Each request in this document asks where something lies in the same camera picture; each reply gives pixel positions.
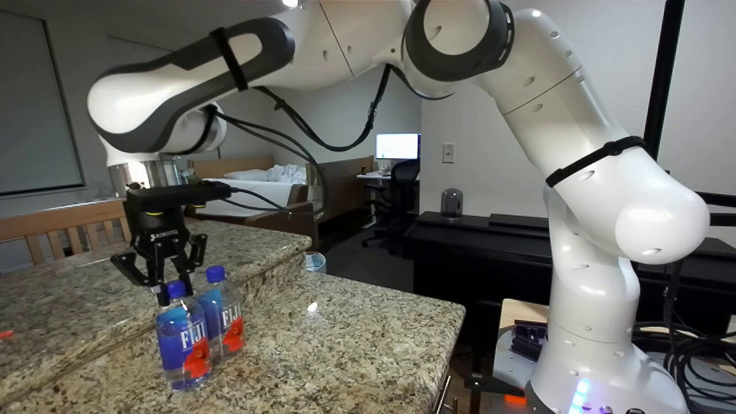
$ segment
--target robotic arm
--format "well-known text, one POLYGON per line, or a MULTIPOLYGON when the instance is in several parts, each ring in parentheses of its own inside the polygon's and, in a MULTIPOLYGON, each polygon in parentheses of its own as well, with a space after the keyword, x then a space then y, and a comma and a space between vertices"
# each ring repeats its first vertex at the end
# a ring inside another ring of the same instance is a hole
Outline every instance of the robotic arm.
POLYGON ((673 380, 631 342, 631 260, 686 258, 707 236, 709 209, 602 111, 540 12, 487 0, 309 2, 113 69, 94 83, 90 114, 121 153, 195 152, 217 144, 208 104, 218 96, 315 89, 376 63, 393 63, 429 96, 479 85, 547 176, 555 280, 549 339, 526 385, 533 410, 688 411, 673 380))

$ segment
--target fiji water bottle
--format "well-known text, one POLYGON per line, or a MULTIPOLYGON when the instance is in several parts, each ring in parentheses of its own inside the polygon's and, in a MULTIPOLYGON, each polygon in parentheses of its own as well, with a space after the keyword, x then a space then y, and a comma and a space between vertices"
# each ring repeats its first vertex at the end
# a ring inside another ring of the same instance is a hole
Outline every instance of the fiji water bottle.
POLYGON ((199 296, 208 318, 211 361, 236 354, 245 346, 247 319, 225 283, 225 267, 208 267, 209 286, 199 296))
POLYGON ((205 309, 185 295, 182 280, 166 283, 171 305, 157 318, 166 380, 178 391, 195 388, 209 375, 205 309))

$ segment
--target water bottle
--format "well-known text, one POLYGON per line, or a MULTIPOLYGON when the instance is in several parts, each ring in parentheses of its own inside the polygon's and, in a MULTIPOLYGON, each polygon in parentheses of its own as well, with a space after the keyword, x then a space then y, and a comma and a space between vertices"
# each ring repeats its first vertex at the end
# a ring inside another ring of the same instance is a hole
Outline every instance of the water bottle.
POLYGON ((211 361, 218 364, 247 344, 247 319, 236 296, 225 283, 225 267, 208 267, 205 274, 209 286, 199 296, 199 301, 205 308, 211 361))
POLYGON ((182 280, 166 283, 171 305, 157 318, 163 375, 178 391, 195 388, 209 377, 205 309, 187 296, 182 280))

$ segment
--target white bed sheet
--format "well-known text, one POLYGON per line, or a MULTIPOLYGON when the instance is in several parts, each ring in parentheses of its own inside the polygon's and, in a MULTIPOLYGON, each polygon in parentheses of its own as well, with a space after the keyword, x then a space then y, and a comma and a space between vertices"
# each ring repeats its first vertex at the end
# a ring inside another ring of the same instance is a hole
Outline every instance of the white bed sheet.
MULTIPOLYGON (((208 180, 208 182, 223 182, 233 188, 247 188, 254 192, 261 192, 269 200, 273 200, 280 207, 288 207, 293 184, 289 182, 249 182, 249 180, 208 180)), ((240 203, 240 205, 250 205, 250 207, 268 207, 273 209, 269 203, 254 197, 250 192, 233 192, 228 200, 240 203)), ((245 209, 223 200, 208 203, 205 207, 199 209, 199 213, 208 215, 261 215, 269 213, 264 209, 245 209)))

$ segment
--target floor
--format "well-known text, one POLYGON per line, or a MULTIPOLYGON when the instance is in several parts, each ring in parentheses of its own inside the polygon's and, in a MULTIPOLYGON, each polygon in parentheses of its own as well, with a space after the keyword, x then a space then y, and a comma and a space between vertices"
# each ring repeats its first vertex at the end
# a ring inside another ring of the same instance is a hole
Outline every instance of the floor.
MULTIPOLYGON (((414 263, 407 258, 388 254, 387 249, 368 245, 362 240, 373 231, 363 228, 365 219, 357 215, 353 221, 342 221, 334 226, 334 229, 323 231, 323 252, 326 254, 326 270, 334 276, 345 276, 362 283, 373 283, 383 286, 393 286, 402 292, 414 290, 414 263)), ((452 361, 452 388, 448 404, 456 404, 456 414, 469 414, 469 388, 464 388, 464 380, 469 377, 469 352, 456 350, 452 361)), ((492 396, 484 396, 481 411, 484 414, 502 414, 507 410, 489 410, 492 396)))

